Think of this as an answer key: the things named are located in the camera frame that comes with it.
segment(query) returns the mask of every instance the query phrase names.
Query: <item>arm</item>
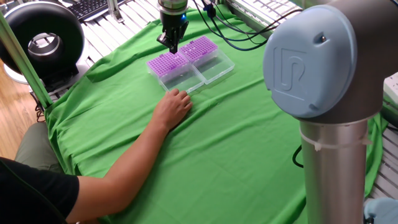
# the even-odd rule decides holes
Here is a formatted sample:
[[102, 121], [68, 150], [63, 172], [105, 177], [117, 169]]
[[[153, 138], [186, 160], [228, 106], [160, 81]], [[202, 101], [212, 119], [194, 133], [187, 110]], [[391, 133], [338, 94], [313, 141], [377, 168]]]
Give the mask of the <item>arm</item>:
[[146, 129], [103, 178], [79, 177], [78, 198], [67, 221], [89, 220], [125, 209], [149, 175], [167, 133], [191, 107], [185, 91], [167, 92]]

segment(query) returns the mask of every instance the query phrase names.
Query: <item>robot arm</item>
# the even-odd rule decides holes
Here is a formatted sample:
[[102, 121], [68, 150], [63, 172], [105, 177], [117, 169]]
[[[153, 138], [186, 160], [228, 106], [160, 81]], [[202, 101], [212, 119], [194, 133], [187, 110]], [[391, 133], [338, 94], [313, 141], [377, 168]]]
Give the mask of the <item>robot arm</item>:
[[363, 222], [368, 119], [398, 71], [398, 5], [340, 0], [306, 9], [271, 35], [263, 73], [300, 120], [309, 224]]
[[178, 50], [178, 42], [184, 36], [188, 27], [186, 11], [187, 0], [159, 0], [160, 20], [163, 24], [163, 33], [157, 41], [170, 49], [175, 54]]

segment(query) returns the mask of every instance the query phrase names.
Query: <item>pipette tip box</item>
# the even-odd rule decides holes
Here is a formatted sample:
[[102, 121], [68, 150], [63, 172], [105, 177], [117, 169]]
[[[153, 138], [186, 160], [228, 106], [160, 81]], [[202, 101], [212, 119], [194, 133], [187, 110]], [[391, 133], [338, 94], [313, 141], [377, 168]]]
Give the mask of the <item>pipette tip box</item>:
[[206, 36], [201, 36], [180, 47], [179, 52], [205, 77], [206, 84], [222, 77], [235, 66], [224, 52]]
[[202, 36], [147, 62], [151, 73], [166, 91], [178, 88], [190, 93], [231, 71], [235, 64], [210, 39]]
[[147, 65], [149, 73], [166, 91], [178, 88], [190, 93], [205, 82], [200, 72], [179, 52], [162, 54], [148, 61]]

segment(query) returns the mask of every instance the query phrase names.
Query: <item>sleeve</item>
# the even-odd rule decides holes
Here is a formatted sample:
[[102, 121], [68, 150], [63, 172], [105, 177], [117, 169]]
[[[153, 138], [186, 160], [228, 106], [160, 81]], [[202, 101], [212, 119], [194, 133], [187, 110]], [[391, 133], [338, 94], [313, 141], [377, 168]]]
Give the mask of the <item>sleeve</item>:
[[[0, 158], [10, 170], [38, 190], [66, 218], [79, 193], [77, 176], [38, 170]], [[28, 191], [0, 166], [0, 223], [61, 223], [37, 195]]]

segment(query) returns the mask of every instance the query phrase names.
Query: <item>black keyboard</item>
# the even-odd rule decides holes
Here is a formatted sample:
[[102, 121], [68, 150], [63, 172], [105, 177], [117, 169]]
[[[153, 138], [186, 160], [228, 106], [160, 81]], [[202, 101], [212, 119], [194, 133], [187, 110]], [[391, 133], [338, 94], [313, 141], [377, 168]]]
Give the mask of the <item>black keyboard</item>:
[[107, 8], [108, 3], [106, 0], [80, 0], [78, 3], [68, 7], [79, 21], [105, 11]]

